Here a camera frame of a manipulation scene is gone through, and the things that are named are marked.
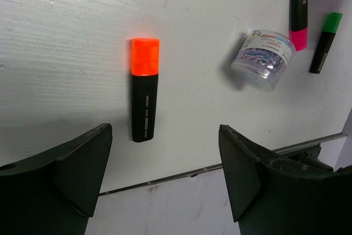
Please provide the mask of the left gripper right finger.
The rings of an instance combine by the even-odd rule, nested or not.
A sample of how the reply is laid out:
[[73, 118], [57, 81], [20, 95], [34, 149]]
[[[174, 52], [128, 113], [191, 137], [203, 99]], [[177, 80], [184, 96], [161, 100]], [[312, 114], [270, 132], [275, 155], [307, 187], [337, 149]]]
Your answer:
[[218, 145], [241, 234], [351, 234], [351, 167], [294, 161], [221, 125]]

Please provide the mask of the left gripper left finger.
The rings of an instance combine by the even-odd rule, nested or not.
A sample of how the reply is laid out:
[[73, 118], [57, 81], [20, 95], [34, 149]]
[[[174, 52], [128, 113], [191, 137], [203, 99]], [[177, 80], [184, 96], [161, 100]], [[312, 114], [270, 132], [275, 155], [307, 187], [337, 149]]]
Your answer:
[[112, 146], [104, 123], [1, 167], [1, 234], [84, 234]]

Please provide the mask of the clear jar of paperclips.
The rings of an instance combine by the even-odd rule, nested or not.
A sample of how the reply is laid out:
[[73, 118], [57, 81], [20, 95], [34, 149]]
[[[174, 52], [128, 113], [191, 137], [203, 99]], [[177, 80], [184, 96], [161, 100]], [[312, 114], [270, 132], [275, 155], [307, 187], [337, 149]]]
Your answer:
[[242, 44], [230, 68], [248, 85], [273, 91], [295, 56], [296, 49], [286, 36], [269, 30], [254, 30]]

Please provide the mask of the pink cap highlighter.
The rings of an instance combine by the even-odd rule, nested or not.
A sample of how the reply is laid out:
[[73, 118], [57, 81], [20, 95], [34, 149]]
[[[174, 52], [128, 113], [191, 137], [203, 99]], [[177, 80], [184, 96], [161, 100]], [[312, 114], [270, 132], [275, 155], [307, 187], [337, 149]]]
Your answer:
[[290, 39], [297, 51], [307, 47], [308, 0], [290, 0]]

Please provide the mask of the orange cap highlighter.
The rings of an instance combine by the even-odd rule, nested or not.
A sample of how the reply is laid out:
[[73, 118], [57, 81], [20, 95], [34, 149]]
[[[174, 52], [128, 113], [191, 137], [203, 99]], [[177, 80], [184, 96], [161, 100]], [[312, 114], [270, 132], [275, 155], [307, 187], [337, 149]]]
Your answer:
[[131, 136], [153, 139], [156, 119], [160, 40], [133, 38], [130, 49]]

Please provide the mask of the green cap highlighter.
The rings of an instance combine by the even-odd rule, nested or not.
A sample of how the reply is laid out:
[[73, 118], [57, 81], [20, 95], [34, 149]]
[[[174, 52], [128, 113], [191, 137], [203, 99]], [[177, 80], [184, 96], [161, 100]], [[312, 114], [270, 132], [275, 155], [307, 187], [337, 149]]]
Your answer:
[[343, 14], [337, 12], [332, 12], [327, 16], [312, 59], [310, 73], [319, 74], [321, 72], [342, 17]]

